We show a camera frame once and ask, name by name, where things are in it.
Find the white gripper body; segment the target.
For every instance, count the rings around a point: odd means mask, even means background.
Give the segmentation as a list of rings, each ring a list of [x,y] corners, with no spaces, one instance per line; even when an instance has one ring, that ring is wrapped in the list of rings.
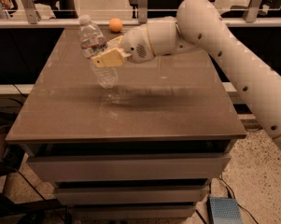
[[[145,24],[126,32],[120,41],[120,46],[129,54],[130,62],[144,63],[155,58],[149,42],[148,27]]]

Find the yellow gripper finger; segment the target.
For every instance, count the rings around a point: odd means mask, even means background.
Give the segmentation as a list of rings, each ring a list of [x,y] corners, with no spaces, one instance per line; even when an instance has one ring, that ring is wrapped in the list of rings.
[[[119,67],[123,66],[130,56],[131,53],[125,52],[123,49],[113,48],[92,57],[91,60],[96,67]]]
[[[123,36],[119,35],[111,40],[108,41],[108,48],[109,49],[121,49],[122,45],[121,45],[121,40],[122,40]]]

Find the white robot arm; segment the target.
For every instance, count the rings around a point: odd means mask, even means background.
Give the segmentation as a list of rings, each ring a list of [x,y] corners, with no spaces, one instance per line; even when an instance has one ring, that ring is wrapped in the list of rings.
[[[91,58],[97,67],[144,63],[199,47],[218,64],[281,150],[281,76],[240,42],[208,0],[185,0],[176,16],[136,26]]]

